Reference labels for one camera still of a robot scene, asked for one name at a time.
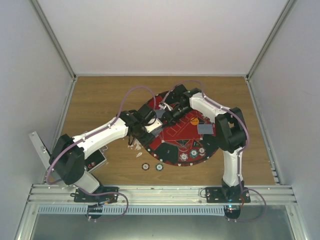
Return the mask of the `orange big blind button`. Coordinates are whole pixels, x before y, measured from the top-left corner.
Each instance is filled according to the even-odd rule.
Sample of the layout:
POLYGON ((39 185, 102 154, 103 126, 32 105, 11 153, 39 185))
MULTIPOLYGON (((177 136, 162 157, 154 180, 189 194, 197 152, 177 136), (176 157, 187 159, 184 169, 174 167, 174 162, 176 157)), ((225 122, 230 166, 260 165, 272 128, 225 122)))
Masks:
POLYGON ((199 124, 199 119, 197 117, 190 120, 190 123, 194 126, 197 126, 199 124))

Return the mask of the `dealt blue playing card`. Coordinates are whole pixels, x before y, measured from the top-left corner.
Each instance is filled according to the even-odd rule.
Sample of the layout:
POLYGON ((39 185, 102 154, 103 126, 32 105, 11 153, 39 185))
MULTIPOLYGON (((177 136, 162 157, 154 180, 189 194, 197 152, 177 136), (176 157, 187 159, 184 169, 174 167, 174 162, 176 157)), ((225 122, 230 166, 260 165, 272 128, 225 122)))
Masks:
POLYGON ((214 124, 198 124, 197 133, 199 135, 213 135, 215 136, 215 125, 214 124))

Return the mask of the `red black chip stack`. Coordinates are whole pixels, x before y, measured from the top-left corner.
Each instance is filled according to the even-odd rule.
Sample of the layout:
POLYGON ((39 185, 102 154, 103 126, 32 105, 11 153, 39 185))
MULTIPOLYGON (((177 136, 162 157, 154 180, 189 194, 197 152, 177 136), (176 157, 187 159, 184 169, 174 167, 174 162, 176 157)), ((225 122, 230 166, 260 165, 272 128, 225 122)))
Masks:
POLYGON ((148 163, 143 163, 142 164, 142 169, 147 171, 150 168, 150 165, 148 163))

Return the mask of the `teal blue chip stack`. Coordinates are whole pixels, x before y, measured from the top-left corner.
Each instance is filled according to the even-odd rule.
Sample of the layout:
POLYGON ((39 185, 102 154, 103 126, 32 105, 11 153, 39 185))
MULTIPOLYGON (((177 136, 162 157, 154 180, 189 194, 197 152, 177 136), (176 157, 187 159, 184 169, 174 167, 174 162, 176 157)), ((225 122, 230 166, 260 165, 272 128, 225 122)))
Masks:
POLYGON ((164 166, 161 163, 158 163, 155 168, 157 171, 162 171, 164 169, 164 166))

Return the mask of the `teal chips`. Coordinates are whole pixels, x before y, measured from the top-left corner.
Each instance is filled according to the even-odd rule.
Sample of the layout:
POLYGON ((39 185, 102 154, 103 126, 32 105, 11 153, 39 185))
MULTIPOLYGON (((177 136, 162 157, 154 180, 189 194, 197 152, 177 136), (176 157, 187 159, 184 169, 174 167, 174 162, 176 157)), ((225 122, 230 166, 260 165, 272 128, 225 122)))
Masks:
POLYGON ((189 152, 189 155, 191 158, 195 159, 198 157, 199 153, 196 149, 192 149, 190 152, 189 152))

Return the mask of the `red chips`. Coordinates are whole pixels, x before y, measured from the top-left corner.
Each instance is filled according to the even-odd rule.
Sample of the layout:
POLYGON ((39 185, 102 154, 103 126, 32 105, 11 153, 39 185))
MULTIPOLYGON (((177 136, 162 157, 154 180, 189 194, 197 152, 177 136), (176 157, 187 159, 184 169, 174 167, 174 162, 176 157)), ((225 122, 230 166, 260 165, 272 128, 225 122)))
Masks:
POLYGON ((199 154, 200 154, 201 156, 204 156, 205 153, 206 153, 206 151, 205 151, 205 149, 204 149, 203 147, 200 147, 200 148, 198 149, 198 152, 199 152, 199 154))

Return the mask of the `purple chips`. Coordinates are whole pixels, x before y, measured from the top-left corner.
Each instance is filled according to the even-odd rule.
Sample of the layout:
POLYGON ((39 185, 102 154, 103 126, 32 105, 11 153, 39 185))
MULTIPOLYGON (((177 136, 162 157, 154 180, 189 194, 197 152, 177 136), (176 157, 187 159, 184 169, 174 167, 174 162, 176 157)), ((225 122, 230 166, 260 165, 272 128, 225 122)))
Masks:
POLYGON ((189 159, 189 155, 187 153, 185 153, 185 152, 183 152, 183 153, 181 153, 179 155, 179 161, 180 162, 187 162, 188 159, 189 159))

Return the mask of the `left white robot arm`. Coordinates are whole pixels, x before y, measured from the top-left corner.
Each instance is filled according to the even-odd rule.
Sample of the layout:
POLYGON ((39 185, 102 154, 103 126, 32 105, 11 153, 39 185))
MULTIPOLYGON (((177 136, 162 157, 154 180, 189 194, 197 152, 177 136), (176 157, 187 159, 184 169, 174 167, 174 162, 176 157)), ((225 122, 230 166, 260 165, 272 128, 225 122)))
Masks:
POLYGON ((76 186, 92 202, 103 197, 103 185, 85 169, 85 160, 109 143, 124 137, 133 137, 143 146, 154 140, 153 131, 162 122, 155 110, 143 105, 137 111, 122 111, 109 122, 92 131, 70 137, 60 136, 51 153, 47 173, 55 172, 59 181, 67 186, 76 186))

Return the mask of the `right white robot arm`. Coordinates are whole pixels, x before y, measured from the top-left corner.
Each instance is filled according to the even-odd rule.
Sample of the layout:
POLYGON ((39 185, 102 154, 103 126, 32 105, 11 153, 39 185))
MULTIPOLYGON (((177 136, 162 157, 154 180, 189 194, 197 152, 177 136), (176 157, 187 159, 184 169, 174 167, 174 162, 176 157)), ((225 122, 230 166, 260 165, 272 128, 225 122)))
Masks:
POLYGON ((160 103, 165 109, 161 117, 164 126, 174 126, 192 110, 213 121, 224 158, 221 196, 228 203, 234 202, 244 192, 242 156, 250 142, 242 111, 220 105, 207 97, 203 89, 187 90, 183 84, 168 91, 160 103))

